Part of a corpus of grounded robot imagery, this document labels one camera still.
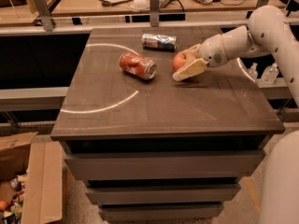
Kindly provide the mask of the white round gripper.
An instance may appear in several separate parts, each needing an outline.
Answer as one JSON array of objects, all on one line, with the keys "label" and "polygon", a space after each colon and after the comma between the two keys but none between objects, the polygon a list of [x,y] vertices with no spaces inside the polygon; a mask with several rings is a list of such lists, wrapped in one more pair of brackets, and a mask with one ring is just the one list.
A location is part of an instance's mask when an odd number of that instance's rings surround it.
[{"label": "white round gripper", "polygon": [[187,61],[172,75],[175,81],[181,81],[204,73],[207,63],[209,67],[218,67],[228,63],[222,35],[214,35],[205,40],[202,45],[196,44],[183,50],[182,53],[186,58],[195,58],[195,60]]}]

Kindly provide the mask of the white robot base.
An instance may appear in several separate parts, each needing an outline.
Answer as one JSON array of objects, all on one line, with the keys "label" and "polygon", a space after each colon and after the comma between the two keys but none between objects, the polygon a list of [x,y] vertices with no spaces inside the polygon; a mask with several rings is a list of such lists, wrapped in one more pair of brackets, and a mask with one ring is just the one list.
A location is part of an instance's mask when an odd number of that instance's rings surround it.
[{"label": "white robot base", "polygon": [[268,156],[258,224],[299,224],[299,131],[282,137]]}]

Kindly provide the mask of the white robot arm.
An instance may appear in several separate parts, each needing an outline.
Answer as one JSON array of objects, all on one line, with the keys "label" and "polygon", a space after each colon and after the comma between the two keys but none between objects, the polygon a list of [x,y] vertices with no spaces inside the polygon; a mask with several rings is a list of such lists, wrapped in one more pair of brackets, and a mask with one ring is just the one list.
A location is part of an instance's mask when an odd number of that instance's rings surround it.
[{"label": "white robot arm", "polygon": [[179,53],[183,54],[191,54],[193,58],[174,72],[175,81],[197,76],[208,66],[218,67],[236,58],[271,54],[292,98],[299,105],[299,41],[277,7],[259,7],[249,16],[247,26],[214,35]]}]

